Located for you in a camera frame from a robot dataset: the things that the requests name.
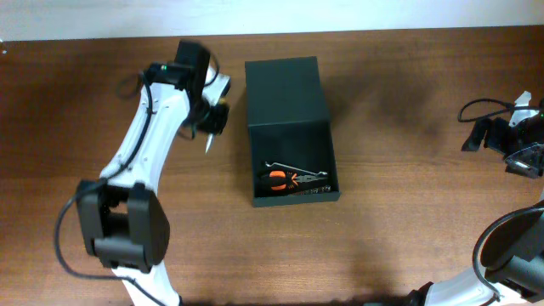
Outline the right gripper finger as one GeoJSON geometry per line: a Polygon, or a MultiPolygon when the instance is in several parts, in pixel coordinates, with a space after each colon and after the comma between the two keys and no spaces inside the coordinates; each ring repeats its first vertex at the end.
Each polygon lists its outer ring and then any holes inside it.
{"type": "Polygon", "coordinates": [[[543,176],[543,145],[532,144],[507,156],[506,172],[529,179],[538,179],[543,176]]]}
{"type": "Polygon", "coordinates": [[[475,152],[478,151],[485,135],[492,125],[491,119],[482,119],[474,123],[473,129],[466,141],[463,143],[461,151],[475,152]]]}

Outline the yellow black screwdriver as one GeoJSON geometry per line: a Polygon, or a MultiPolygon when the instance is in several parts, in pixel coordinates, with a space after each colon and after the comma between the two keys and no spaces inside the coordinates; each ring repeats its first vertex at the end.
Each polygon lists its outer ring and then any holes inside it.
{"type": "Polygon", "coordinates": [[[205,152],[212,148],[213,140],[216,135],[221,134],[228,121],[230,107],[226,103],[226,98],[220,98],[218,103],[211,108],[209,117],[209,133],[205,152]]]}

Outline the orange black needle-nose pliers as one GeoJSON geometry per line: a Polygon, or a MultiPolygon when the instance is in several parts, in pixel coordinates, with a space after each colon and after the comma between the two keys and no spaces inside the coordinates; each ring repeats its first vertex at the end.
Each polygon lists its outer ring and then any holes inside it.
{"type": "Polygon", "coordinates": [[[328,173],[300,173],[287,170],[273,170],[258,179],[257,187],[270,192],[301,191],[319,187],[328,180],[328,173]]]}

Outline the silver ratchet wrench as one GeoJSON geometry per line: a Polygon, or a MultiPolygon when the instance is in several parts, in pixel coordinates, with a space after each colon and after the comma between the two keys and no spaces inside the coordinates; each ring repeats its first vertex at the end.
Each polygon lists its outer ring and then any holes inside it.
{"type": "Polygon", "coordinates": [[[279,162],[276,162],[276,161],[275,162],[265,161],[264,165],[266,167],[280,167],[280,168],[283,168],[283,169],[292,170],[293,172],[303,173],[305,175],[312,175],[312,176],[318,176],[318,177],[328,176],[328,172],[317,172],[317,173],[316,172],[311,172],[309,170],[305,170],[305,169],[294,167],[294,166],[289,166],[289,165],[279,163],[279,162]]]}

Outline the orange socket bit rail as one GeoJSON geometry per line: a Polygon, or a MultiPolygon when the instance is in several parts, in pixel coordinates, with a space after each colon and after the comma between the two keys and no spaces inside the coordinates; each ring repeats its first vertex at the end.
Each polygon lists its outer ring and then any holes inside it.
{"type": "Polygon", "coordinates": [[[291,196],[303,196],[303,195],[312,195],[312,194],[320,194],[320,193],[327,193],[332,190],[332,187],[330,185],[324,185],[320,187],[315,187],[308,190],[301,190],[291,193],[291,196]]]}

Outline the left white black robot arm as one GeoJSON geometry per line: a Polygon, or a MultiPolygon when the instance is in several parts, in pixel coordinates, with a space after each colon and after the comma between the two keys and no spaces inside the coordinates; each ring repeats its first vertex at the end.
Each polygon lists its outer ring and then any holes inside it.
{"type": "Polygon", "coordinates": [[[97,180],[80,182],[65,207],[77,209],[88,255],[111,269],[102,280],[121,281],[135,305],[180,305],[164,261],[170,224],[158,186],[181,127],[190,139],[223,132],[230,77],[208,48],[182,40],[174,60],[150,64],[139,82],[139,106],[117,153],[97,180]]]}

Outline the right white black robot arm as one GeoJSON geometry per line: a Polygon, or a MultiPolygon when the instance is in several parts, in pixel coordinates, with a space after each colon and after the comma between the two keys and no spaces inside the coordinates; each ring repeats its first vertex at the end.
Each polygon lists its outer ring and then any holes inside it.
{"type": "MultiPolygon", "coordinates": [[[[543,176],[543,106],[530,93],[501,102],[499,111],[471,119],[462,150],[480,147],[502,156],[506,172],[529,179],[543,176]]],[[[478,238],[471,268],[410,292],[404,305],[509,305],[543,299],[543,203],[510,212],[478,238]]]]}

